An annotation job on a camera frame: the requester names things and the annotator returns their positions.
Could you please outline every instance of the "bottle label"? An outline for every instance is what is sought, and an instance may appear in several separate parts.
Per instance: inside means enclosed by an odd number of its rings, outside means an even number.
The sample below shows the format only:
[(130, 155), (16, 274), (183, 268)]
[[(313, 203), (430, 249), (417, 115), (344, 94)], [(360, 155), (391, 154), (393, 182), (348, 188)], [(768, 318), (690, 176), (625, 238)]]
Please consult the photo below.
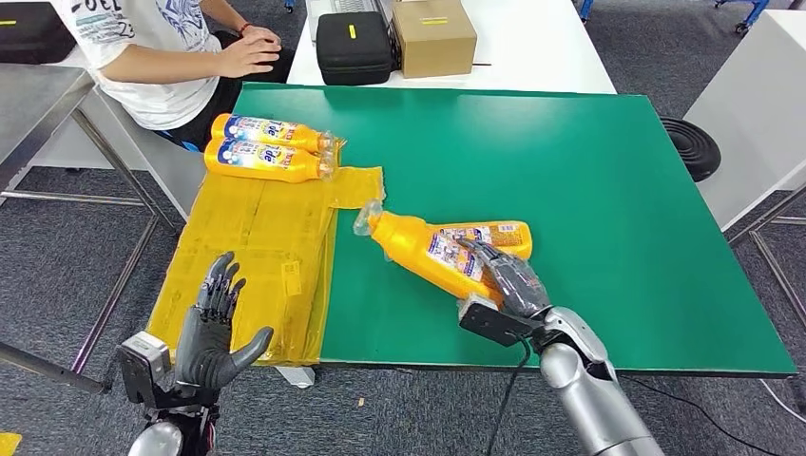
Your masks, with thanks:
[(297, 125), (256, 117), (230, 116), (224, 126), (224, 135), (241, 141), (291, 141)]
[(279, 166), (288, 168), (296, 149), (260, 142), (227, 140), (219, 149), (219, 163), (245, 168)]
[(434, 234), (429, 244), (428, 256), (476, 281), (480, 281), (484, 273), (481, 260), (450, 237)]
[(521, 230), (514, 223), (440, 228), (439, 233), (451, 239), (468, 238), (480, 240), (495, 247), (514, 247), (524, 241)]

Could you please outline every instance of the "yellow plastic sheet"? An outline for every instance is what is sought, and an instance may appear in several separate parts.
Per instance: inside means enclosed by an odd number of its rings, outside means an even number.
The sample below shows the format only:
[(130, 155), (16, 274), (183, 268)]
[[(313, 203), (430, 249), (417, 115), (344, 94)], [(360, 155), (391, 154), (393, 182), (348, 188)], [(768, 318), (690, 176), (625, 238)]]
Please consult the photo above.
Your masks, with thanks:
[(20, 434), (0, 432), (0, 456), (11, 456), (23, 440)]
[(232, 349), (271, 326), (275, 336), (257, 364), (315, 364), (330, 291), (335, 209), (383, 197), (381, 168), (342, 167), (332, 181), (296, 184), (208, 173), (146, 330), (173, 353), (207, 268), (231, 250), (239, 276), (247, 279), (233, 320)]

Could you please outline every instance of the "wrist band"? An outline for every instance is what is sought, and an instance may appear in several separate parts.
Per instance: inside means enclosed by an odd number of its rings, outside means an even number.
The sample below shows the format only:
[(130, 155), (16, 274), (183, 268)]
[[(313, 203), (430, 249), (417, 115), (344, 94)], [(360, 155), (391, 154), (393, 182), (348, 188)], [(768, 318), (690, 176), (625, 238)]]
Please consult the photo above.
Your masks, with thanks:
[(238, 35), (243, 36), (243, 31), (246, 30), (247, 27), (250, 27), (252, 23), (247, 22), (246, 24), (242, 25), (238, 30)]

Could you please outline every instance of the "black zipper case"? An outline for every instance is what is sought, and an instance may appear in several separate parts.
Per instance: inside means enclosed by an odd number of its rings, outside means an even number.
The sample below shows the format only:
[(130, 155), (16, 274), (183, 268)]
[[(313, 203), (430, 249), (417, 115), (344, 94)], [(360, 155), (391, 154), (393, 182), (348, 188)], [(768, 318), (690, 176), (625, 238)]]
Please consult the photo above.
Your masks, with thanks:
[(75, 45), (50, 3), (0, 3), (0, 63), (61, 62)]
[(319, 16), (317, 60), (328, 86), (363, 86), (389, 80), (389, 28), (376, 11)]

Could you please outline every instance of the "human hand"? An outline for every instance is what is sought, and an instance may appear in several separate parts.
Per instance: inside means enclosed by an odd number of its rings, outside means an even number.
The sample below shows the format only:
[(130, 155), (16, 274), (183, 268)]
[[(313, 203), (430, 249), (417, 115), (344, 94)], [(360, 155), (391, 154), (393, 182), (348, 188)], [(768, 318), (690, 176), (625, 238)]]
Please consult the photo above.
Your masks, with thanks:
[(245, 35), (230, 47), (216, 54), (216, 74), (226, 78), (240, 78), (247, 74), (268, 73), (275, 62), (281, 47), (263, 38), (262, 33)]
[(242, 278), (232, 284), (239, 264), (229, 266), (235, 255), (227, 252), (210, 266), (196, 305), (184, 316), (176, 353), (176, 381), (181, 385), (220, 390), (266, 352), (273, 330), (264, 327), (242, 349), (230, 354), (232, 317)]
[(244, 38), (253, 35), (257, 35), (261, 40), (266, 40), (269, 43), (274, 43), (278, 46), (280, 45), (279, 36), (268, 28), (253, 26), (250, 24), (246, 26), (246, 28), (240, 33), (240, 36)]

